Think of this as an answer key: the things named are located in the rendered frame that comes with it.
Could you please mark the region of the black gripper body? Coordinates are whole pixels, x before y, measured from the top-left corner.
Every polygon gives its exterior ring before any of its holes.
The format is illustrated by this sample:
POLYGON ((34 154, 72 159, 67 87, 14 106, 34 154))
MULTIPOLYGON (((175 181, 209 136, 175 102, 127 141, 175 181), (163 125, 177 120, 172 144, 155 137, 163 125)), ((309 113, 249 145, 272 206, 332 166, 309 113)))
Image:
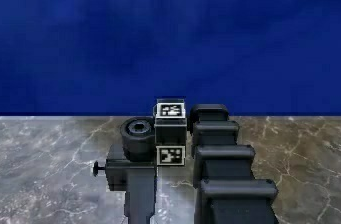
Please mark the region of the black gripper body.
POLYGON ((155 213, 157 167, 153 117, 132 117, 120 126, 121 144, 110 146, 105 165, 92 174, 106 175, 110 191, 124 191, 128 224, 150 224, 155 213))

